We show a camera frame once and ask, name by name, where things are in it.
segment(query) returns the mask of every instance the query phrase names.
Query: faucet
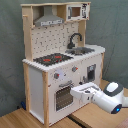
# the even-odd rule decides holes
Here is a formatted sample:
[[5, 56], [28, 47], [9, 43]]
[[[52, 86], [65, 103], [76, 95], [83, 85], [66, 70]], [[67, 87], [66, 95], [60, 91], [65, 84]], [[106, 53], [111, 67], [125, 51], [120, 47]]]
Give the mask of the faucet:
[[80, 41], [82, 41], [82, 35], [80, 33], [74, 33], [71, 38], [70, 38], [70, 43], [68, 44], [68, 49], [72, 49], [73, 47], [75, 47], [75, 44], [73, 44], [72, 39], [75, 35], [79, 35], [80, 36]]

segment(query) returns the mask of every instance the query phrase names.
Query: control knob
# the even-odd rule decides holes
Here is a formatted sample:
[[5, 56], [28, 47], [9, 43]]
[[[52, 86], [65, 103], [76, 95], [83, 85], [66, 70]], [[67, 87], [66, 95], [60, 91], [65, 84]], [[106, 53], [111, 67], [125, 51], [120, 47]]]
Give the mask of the control knob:
[[54, 74], [54, 78], [55, 78], [55, 79], [58, 79], [58, 78], [59, 78], [59, 74], [58, 74], [58, 73], [55, 73], [55, 74]]
[[73, 67], [72, 71], [75, 72], [78, 68], [77, 67]]

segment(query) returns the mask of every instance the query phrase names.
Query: sink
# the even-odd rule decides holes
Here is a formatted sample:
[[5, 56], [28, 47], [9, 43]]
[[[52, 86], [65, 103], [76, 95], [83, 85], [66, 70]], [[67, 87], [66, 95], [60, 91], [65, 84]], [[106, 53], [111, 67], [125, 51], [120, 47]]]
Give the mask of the sink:
[[88, 53], [94, 52], [94, 51], [95, 51], [94, 49], [90, 49], [90, 48], [77, 47], [77, 48], [66, 50], [65, 53], [77, 56], [77, 55], [88, 54]]

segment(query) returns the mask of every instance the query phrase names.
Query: backsplash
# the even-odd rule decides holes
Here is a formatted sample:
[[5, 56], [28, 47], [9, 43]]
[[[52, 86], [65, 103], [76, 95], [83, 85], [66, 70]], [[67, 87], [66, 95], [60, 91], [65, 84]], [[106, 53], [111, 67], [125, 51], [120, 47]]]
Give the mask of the backsplash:
[[[78, 25], [78, 22], [72, 22], [33, 28], [31, 35], [33, 58], [66, 50], [71, 35], [78, 33]], [[75, 47], [78, 46], [77, 35], [73, 38], [73, 43]]]

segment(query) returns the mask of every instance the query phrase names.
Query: oven handle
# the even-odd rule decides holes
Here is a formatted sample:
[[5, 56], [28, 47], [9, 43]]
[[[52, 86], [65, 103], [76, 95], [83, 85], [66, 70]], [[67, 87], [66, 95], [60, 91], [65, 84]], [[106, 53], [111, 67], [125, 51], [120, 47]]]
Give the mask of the oven handle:
[[72, 83], [72, 80], [68, 81], [66, 84], [60, 84], [59, 87], [65, 87]]

